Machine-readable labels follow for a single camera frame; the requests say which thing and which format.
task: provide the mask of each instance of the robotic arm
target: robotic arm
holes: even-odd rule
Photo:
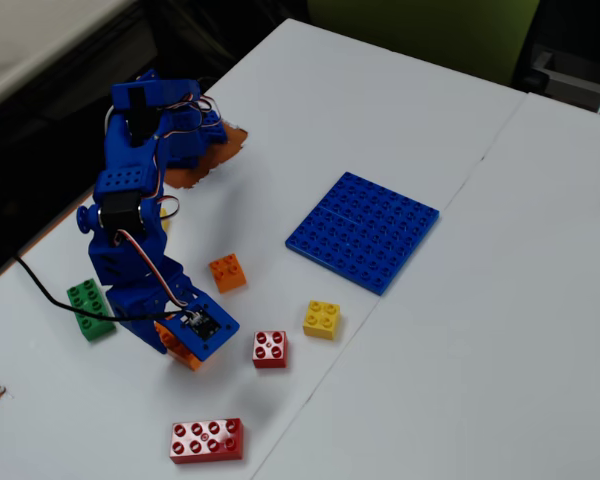
[[[106,295],[117,317],[160,314],[168,302],[179,309],[156,320],[170,342],[163,343],[153,321],[122,325],[161,353],[165,343],[177,343],[204,362],[239,325],[164,255],[160,203],[167,167],[195,168],[211,143],[227,141],[226,132],[194,80],[162,80],[150,70],[111,93],[106,169],[96,181],[94,204],[78,209],[78,226],[94,232],[89,256],[102,285],[112,286]]]

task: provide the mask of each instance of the blue baseplate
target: blue baseplate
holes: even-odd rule
[[[347,172],[285,244],[382,295],[439,215]]]

